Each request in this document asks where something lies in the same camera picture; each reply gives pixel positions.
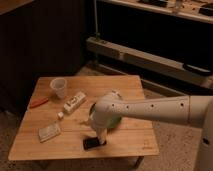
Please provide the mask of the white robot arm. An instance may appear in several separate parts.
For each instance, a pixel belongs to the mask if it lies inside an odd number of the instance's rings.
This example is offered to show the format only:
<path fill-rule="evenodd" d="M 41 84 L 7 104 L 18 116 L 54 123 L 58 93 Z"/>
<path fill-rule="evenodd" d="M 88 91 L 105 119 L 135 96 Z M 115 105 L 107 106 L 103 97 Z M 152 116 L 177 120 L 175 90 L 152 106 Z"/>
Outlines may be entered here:
<path fill-rule="evenodd" d="M 113 117 L 128 117 L 189 125 L 202 129 L 194 171 L 213 171 L 213 96 L 177 96 L 124 100 L 117 91 L 100 97 L 89 116 L 89 124 L 101 143 Z"/>

